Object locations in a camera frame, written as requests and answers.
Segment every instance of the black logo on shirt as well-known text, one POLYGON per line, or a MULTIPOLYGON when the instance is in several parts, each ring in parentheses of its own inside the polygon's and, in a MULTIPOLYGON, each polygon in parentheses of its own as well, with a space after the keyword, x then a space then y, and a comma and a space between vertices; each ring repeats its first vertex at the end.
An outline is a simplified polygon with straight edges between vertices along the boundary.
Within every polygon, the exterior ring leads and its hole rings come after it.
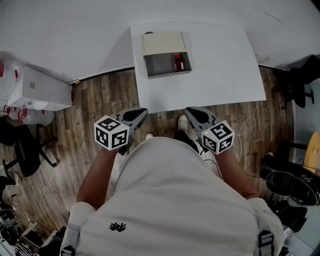
POLYGON ((122 232, 126 229, 126 225, 127 224, 123 224, 121 223, 121 225, 119 225, 118 223, 111 223, 109 229, 111 229, 112 231, 117 230, 118 232, 122 232))

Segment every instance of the floor plank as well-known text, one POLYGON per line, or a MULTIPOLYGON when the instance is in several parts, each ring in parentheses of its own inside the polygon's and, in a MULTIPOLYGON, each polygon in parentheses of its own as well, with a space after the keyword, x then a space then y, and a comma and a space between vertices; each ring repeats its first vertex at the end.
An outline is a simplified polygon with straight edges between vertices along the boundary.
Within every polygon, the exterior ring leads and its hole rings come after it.
MULTIPOLYGON (((266 68, 261 68, 260 72, 266 101, 258 103, 255 114, 244 123, 240 133, 242 153, 239 162, 252 176, 259 176, 261 158, 270 151, 275 152, 280 141, 291 141, 294 134, 292 104, 289 102, 288 108, 282 110, 284 100, 281 94, 272 93, 272 88, 280 83, 279 74, 266 68)), ((51 168, 43 161, 39 170, 27 178, 22 176, 19 165, 14 166, 11 171, 17 172, 20 185, 9 186, 3 193, 4 199, 12 194, 20 194, 19 197, 8 200, 9 204, 19 203, 21 209, 16 215, 22 224, 25 227, 29 225, 25 217, 27 212, 32 222, 39 223, 38 227, 42 229, 39 231, 44 237, 48 237, 53 230, 67 225, 69 210, 76 202, 77 191, 101 148, 94 141, 94 122, 103 115, 139 106, 135 72, 131 70, 113 73, 85 81, 75 86, 72 97, 74 106, 56 112, 53 122, 41 130, 44 140, 52 136, 58 137, 58 142, 49 145, 46 153, 50 158, 58 159, 59 165, 51 168)), ((237 133, 232 147, 236 158, 240 155, 240 126, 254 111, 255 106, 256 102, 244 102, 208 107, 219 120, 227 120, 237 133)), ((177 119, 182 113, 182 110, 177 110, 150 114, 135 133, 135 142, 130 151, 144 140, 147 133, 173 137, 177 129, 177 119)), ((21 124, 19 121, 10 122, 16 126, 21 124)), ((30 129, 35 134, 35 126, 30 125, 30 129)), ((191 127, 188 129, 188 135, 196 139, 196 133, 191 127)), ((0 145, 0 154, 7 162, 15 158, 13 147, 0 145)), ((214 158, 210 152, 203 153, 202 157, 214 158)), ((108 195, 111 195, 115 188, 119 165, 123 158, 119 155, 116 158, 108 195)), ((207 163, 211 168, 215 168, 212 163, 207 163)), ((261 195, 267 197, 270 193, 264 181, 260 178, 252 179, 261 195)))

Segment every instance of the white shoe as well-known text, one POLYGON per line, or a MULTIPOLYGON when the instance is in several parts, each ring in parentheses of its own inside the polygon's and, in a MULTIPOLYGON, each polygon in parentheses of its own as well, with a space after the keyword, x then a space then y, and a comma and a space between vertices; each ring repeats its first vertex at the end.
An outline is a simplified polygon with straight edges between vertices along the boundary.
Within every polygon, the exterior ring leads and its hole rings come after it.
POLYGON ((18 174, 14 173, 13 174, 13 179, 15 181, 15 186, 19 186, 19 177, 18 174))
POLYGON ((148 139, 151 139, 153 138, 153 134, 152 133, 148 133, 146 136, 145 136, 145 140, 148 140, 148 139))
POLYGON ((178 131, 180 130, 184 131, 185 133, 188 130, 188 119, 184 114, 180 115, 178 119, 178 131))

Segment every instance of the bottle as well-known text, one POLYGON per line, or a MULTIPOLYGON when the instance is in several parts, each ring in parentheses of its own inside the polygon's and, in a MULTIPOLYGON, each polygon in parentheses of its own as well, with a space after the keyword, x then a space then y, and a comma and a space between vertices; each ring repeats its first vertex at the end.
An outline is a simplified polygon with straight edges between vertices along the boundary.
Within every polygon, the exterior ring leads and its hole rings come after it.
POLYGON ((185 65, 182 61, 181 55, 175 55, 175 72, 182 72, 185 71, 185 65))

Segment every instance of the forearm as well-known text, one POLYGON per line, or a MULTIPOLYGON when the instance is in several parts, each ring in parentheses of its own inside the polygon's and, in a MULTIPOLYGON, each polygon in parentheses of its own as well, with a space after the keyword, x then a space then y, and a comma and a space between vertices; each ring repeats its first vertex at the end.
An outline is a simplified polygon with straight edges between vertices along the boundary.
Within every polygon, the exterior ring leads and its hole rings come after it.
POLYGON ((246 199, 259 197, 254 182, 228 150, 215 155, 215 159, 225 183, 246 199))
POLYGON ((80 186, 77 202, 86 202, 96 210, 105 203, 117 152, 118 150, 109 151, 104 148, 100 150, 80 186))

